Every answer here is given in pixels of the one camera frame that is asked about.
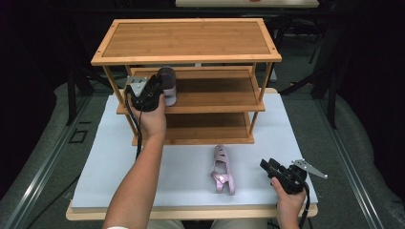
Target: wooden shelf top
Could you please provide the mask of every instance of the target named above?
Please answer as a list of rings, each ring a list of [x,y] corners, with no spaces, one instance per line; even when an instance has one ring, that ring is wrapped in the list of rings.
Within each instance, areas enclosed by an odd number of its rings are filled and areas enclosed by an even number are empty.
[[[92,64],[280,62],[261,18],[117,19]]]

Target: shelf board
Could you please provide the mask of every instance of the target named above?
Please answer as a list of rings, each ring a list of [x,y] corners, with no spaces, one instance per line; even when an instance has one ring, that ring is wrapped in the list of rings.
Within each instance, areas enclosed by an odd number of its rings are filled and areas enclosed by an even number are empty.
[[[165,145],[254,143],[248,113],[168,114],[166,118]],[[132,144],[138,144],[136,136]]]
[[[134,68],[132,75],[150,77],[159,68]],[[178,67],[177,102],[167,114],[263,112],[260,90],[251,66]],[[117,114],[127,115],[124,104]]]
[[[92,65],[280,62],[262,18],[116,19]]]

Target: pink shoe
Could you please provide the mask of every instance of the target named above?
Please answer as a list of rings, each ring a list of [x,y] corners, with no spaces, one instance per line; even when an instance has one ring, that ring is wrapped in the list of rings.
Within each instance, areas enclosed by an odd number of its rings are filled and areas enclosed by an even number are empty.
[[[164,98],[166,100],[166,106],[171,107],[175,105],[176,98],[176,73],[175,71],[168,67],[164,66],[158,70],[158,75],[161,76]]]
[[[229,160],[227,157],[225,146],[220,144],[215,147],[214,151],[214,171],[211,176],[217,181],[217,192],[220,193],[224,184],[228,183],[230,195],[235,195],[235,185],[233,183],[233,177],[230,173]]]

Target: shelf leg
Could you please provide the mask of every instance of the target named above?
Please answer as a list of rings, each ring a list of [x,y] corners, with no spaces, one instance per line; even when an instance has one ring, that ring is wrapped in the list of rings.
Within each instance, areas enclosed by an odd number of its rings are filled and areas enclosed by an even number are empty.
[[[263,96],[265,95],[267,82],[268,82],[268,79],[270,78],[270,71],[271,71],[272,65],[273,65],[273,62],[266,63],[265,80],[263,81],[263,84],[262,84],[262,90],[260,91],[259,101],[263,101]]]
[[[125,65],[125,69],[126,69],[128,75],[131,75],[131,76],[132,76],[132,73],[131,73],[131,66]]]
[[[125,105],[124,99],[122,97],[121,92],[119,91],[118,85],[113,77],[113,73],[111,72],[110,67],[103,66],[102,68],[104,69],[105,74],[107,74],[108,81],[110,81],[111,87],[113,88],[114,93],[116,94],[119,103]]]
[[[138,136],[138,130],[137,130],[137,128],[135,128],[135,125],[134,125],[134,122],[131,119],[131,116],[126,114],[125,117],[128,120],[129,126],[131,127],[131,130],[132,130],[132,133],[134,133],[134,136]]]
[[[256,119],[257,119],[258,114],[259,114],[259,112],[255,112],[253,115],[252,122],[250,123],[249,135],[253,134],[254,125],[256,124]]]
[[[252,72],[251,72],[252,75],[256,73],[256,67],[257,67],[257,63],[253,63]]]

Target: white tabletop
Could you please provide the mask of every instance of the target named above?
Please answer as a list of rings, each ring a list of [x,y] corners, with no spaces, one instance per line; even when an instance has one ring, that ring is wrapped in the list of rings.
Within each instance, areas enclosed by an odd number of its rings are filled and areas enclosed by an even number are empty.
[[[177,7],[317,8],[317,0],[176,0]]]
[[[159,187],[154,206],[262,206],[274,205],[277,196],[266,171],[260,167],[271,157],[288,167],[302,158],[283,101],[265,94],[266,111],[259,113],[254,144],[225,145],[236,193],[216,193],[210,176],[215,145],[164,146]],[[133,133],[124,115],[117,115],[117,98],[111,95],[98,126],[96,139],[75,189],[72,208],[106,208],[135,160]],[[318,201],[307,178],[311,203]]]

